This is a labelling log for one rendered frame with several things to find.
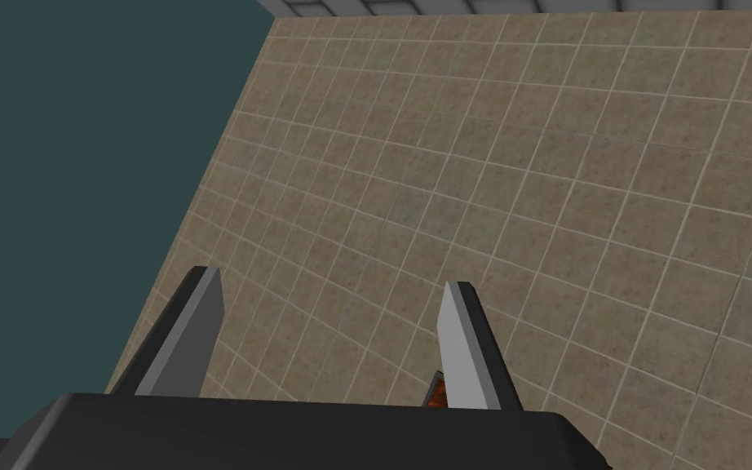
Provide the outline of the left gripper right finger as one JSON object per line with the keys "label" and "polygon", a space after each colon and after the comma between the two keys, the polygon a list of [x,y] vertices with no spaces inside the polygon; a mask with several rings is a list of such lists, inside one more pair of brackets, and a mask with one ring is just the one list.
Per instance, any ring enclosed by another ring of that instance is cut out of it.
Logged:
{"label": "left gripper right finger", "polygon": [[449,408],[522,411],[475,287],[447,282],[437,318]]}

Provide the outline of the orange and black object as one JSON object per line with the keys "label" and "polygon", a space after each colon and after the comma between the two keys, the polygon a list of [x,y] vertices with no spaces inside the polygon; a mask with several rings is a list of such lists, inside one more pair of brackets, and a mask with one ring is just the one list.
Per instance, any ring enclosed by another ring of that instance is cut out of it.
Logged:
{"label": "orange and black object", "polygon": [[447,408],[448,399],[445,388],[445,376],[437,370],[432,376],[429,388],[422,402],[423,407]]}

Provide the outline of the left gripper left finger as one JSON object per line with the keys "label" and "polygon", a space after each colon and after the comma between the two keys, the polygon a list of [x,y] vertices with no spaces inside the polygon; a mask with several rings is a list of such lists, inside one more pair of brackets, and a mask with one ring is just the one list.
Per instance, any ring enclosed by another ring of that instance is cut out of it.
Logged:
{"label": "left gripper left finger", "polygon": [[199,397],[223,319],[220,269],[190,268],[111,394]]}

